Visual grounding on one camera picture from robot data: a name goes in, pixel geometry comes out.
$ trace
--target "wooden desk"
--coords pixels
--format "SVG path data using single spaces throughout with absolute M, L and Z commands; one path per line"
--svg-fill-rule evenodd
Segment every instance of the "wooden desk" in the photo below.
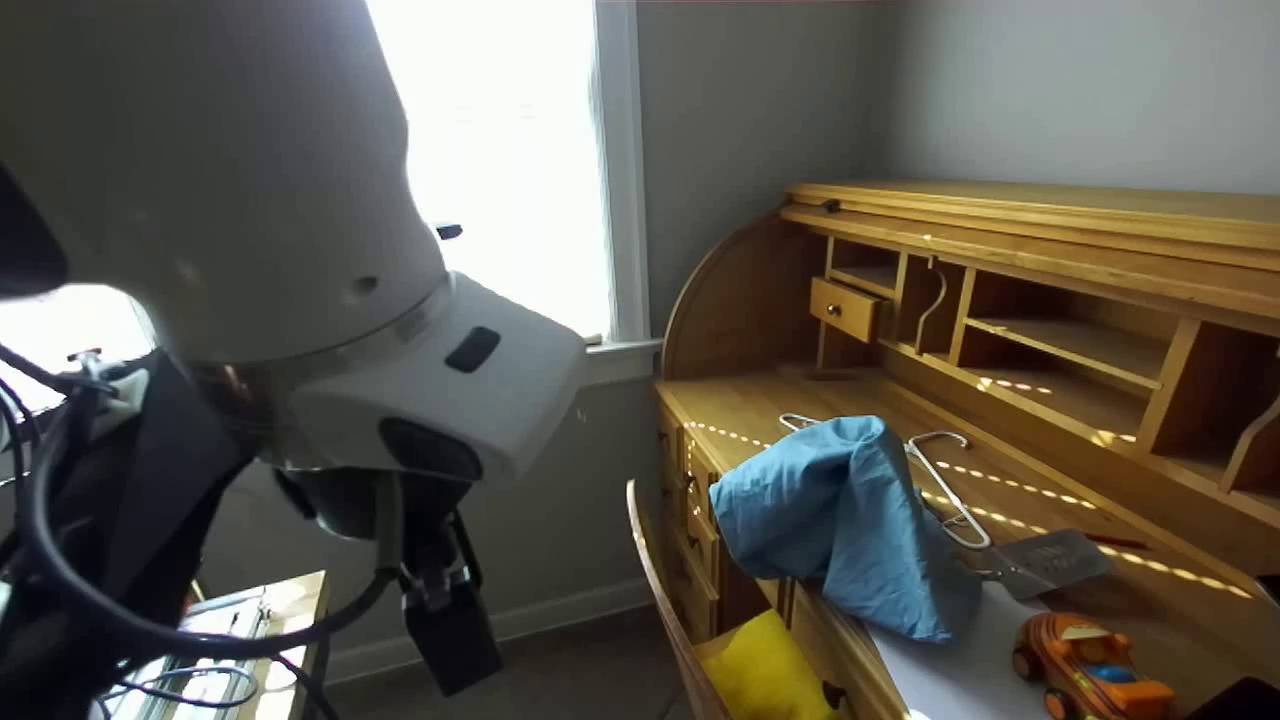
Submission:
M 1280 609 L 1256 586 L 1280 572 L 1280 312 L 1275 301 L 1238 305 L 1241 291 L 1280 290 L 1275 199 L 1212 203 L 1227 220 L 1204 224 L 1175 224 L 1193 207 L 1179 198 L 1142 203 L 1158 216 L 1144 224 L 1090 216 L 1090 199 L 1122 203 L 793 199 L 797 224 L 760 220 L 696 267 L 657 383 L 665 562 L 691 636 L 760 609 L 756 586 L 720 547 L 707 483 L 780 442 L 780 411 L 883 415 L 904 442 L 937 427 L 973 442 L 970 451 L 927 451 L 995 545 L 1052 527 L 1127 541 L 1101 545 L 1118 564 L 1108 582 L 1047 604 L 1127 633 L 1142 669 L 1175 688 L 1175 713 L 1241 675 L 1280 683 Z M 1079 267 L 1090 251 L 1108 255 L 1097 278 Z M 1042 323 L 995 329 L 993 318 L 1019 322 L 1025 308 Z M 818 669 L 848 688 L 853 716 L 904 716 L 855 622 L 803 587 L 790 615 Z

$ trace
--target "black cable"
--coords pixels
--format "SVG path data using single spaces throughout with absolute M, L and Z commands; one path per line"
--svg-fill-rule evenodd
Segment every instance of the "black cable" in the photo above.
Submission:
M 295 645 L 316 645 L 351 622 L 360 622 L 381 592 L 397 582 L 397 564 L 381 556 L 377 578 L 370 587 L 342 612 L 316 622 L 311 627 L 290 633 L 290 636 L 260 636 L 260 641 L 242 641 L 242 636 L 198 636 L 198 633 L 177 633 L 156 622 L 146 622 L 128 609 L 122 609 L 111 598 L 105 598 L 96 586 L 90 586 L 57 547 L 57 533 L 48 523 L 52 515 L 52 490 L 78 469 L 82 445 L 90 442 L 90 421 L 96 411 L 100 387 L 93 379 L 78 383 L 63 400 L 63 409 L 52 415 L 46 448 L 36 456 L 36 469 L 30 477 L 30 493 L 22 493 L 22 533 L 30 541 L 34 562 L 48 572 L 52 587 L 78 604 L 90 622 L 105 625 L 105 633 L 151 645 L 165 657 L 228 657 L 228 661 L 248 661 L 248 657 L 275 657 Z
M 74 379 L 74 375 L 52 375 L 48 370 L 40 370 L 40 365 L 26 359 L 26 357 L 22 357 L 22 351 L 14 351 L 9 345 L 0 345 L 0 365 L 17 370 L 17 374 L 26 374 L 26 375 L 34 375 L 36 383 L 57 387 L 57 394 L 78 387 L 78 379 Z
M 294 680 L 309 693 L 309 703 L 325 716 L 337 720 L 337 708 L 327 703 L 319 680 L 311 673 L 303 673 L 302 663 L 294 663 L 286 652 L 274 657 L 275 663 L 286 663 L 294 673 Z
M 100 713 L 105 720 L 111 720 L 111 708 L 109 708 L 109 700 L 105 700 L 105 698 L 96 698 L 93 703 L 96 703 L 96 713 Z
M 34 421 L 30 406 L 0 379 L 0 415 L 5 415 L 5 431 L 9 431 L 14 490 L 17 490 L 17 495 L 26 495 L 26 480 L 30 480 L 30 456 L 26 451 L 30 448 L 26 448 L 17 411 L 30 415 L 30 431 L 36 438 L 36 421 Z M 9 527 L 5 541 L 0 541 L 0 567 L 17 556 L 17 547 L 22 547 L 22 535 L 17 535 L 17 527 Z
M 156 683 L 172 683 L 180 675 L 194 675 L 194 680 L 198 675 L 235 675 L 235 698 L 233 700 L 204 700 L 204 698 L 186 698 L 186 693 L 172 693 L 172 688 L 156 688 Z M 255 688 L 255 675 L 248 675 L 245 669 L 208 663 L 208 669 L 168 669 L 168 673 L 159 673 L 159 675 L 151 675 L 146 683 L 122 680 L 122 693 L 109 693 L 105 700 L 128 698 L 128 693 L 146 693 L 146 698 L 156 698 L 165 703 L 221 708 L 225 713 L 225 708 L 254 703 L 260 688 Z
M 36 421 L 34 421 L 30 406 L 5 379 L 0 379 L 0 411 L 5 411 L 5 431 L 9 431 L 14 483 L 22 483 L 30 477 L 26 423 L 30 423 L 30 431 L 36 431 Z

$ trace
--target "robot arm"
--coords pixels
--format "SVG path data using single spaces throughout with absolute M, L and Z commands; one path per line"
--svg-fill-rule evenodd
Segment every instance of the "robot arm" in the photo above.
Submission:
M 337 533 L 377 535 L 372 480 L 400 477 L 408 627 L 428 661 L 466 652 L 455 505 L 530 469 L 586 341 L 443 267 L 363 6 L 0 6 L 0 98 L 0 228 L 26 228 L 0 290 L 67 274 L 138 296 Z M 462 688 L 486 661 L 440 673 Z

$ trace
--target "chair back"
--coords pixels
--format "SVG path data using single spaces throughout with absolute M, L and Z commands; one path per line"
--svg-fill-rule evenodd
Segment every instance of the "chair back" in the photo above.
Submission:
M 726 703 L 711 688 L 711 680 L 706 675 L 706 663 L 696 657 L 696 645 L 690 641 L 682 615 L 677 615 L 677 604 L 670 598 L 670 586 L 657 567 L 657 545 L 650 535 L 650 523 L 644 523 L 644 511 L 642 511 L 642 501 L 638 501 L 638 480 L 629 480 L 629 523 L 632 523 L 632 545 L 638 545 L 638 556 L 642 556 L 642 567 L 644 567 L 644 582 L 650 582 L 650 592 L 653 592 L 653 604 L 657 604 L 657 615 L 670 633 L 670 645 L 674 645 L 674 657 L 677 657 L 677 669 L 682 669 L 682 683 L 686 683 L 686 698 L 690 698 L 690 708 L 696 720 L 726 720 Z

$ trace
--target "blue towel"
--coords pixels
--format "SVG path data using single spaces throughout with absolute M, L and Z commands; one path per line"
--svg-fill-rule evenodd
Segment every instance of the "blue towel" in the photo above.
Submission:
M 976 612 L 976 572 L 916 501 L 876 415 L 807 423 L 711 483 L 729 556 L 753 578 L 820 582 L 840 612 L 945 645 Z

